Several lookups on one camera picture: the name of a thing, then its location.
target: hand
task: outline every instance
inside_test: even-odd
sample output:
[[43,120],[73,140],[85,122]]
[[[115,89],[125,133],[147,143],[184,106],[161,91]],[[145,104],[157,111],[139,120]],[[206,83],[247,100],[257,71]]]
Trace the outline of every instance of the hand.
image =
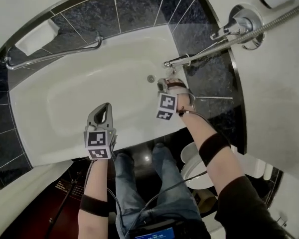
[[[179,79],[169,79],[167,80],[167,83],[173,83],[173,82],[182,82]],[[175,86],[171,87],[170,89],[179,89],[181,87]],[[179,94],[177,97],[177,110],[188,110],[188,111],[193,111],[193,107],[190,105],[190,98],[188,94]]]

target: bathtub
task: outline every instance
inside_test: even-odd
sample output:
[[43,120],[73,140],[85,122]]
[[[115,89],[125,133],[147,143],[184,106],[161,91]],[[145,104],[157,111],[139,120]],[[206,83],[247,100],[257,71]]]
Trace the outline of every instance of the bathtub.
[[[157,80],[171,75],[162,63],[178,52],[167,25],[104,40],[95,51],[63,57],[10,92],[24,149],[33,166],[87,156],[83,131],[88,114],[111,103],[115,150],[184,127],[178,116],[157,119]],[[155,77],[150,83],[149,75]],[[177,77],[187,83],[182,68]]]

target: blue jeans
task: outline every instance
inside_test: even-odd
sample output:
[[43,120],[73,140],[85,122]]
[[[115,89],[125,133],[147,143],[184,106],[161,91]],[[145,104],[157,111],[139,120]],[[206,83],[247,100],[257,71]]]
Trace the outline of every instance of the blue jeans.
[[[119,153],[114,164],[116,171],[116,196],[122,209],[123,229],[125,231],[122,231],[120,226],[118,206],[116,206],[118,214],[116,227],[120,238],[123,239],[124,234],[146,203],[136,189],[134,161],[126,154]],[[156,144],[153,149],[152,164],[162,180],[161,192],[183,180],[169,149],[162,143]],[[153,209],[144,210],[134,229],[144,225],[144,221],[148,222],[155,217],[164,217],[166,219],[185,218],[187,220],[201,221],[195,199],[185,183],[160,195],[157,199],[157,206]]]

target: display screen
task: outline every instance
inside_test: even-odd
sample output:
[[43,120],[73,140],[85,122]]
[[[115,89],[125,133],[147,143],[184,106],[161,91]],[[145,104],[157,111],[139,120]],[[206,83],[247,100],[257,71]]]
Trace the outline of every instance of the display screen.
[[144,235],[144,236],[139,236],[139,237],[135,237],[135,239],[174,239],[175,235],[174,235],[174,230],[173,228],[169,228],[169,229],[164,229],[158,232],[154,232],[148,235]]

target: bathtub drain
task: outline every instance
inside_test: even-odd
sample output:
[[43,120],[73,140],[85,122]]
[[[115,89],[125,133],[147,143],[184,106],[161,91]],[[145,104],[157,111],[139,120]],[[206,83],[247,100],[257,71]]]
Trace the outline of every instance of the bathtub drain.
[[148,75],[148,82],[153,83],[154,81],[155,81],[155,76],[152,74]]

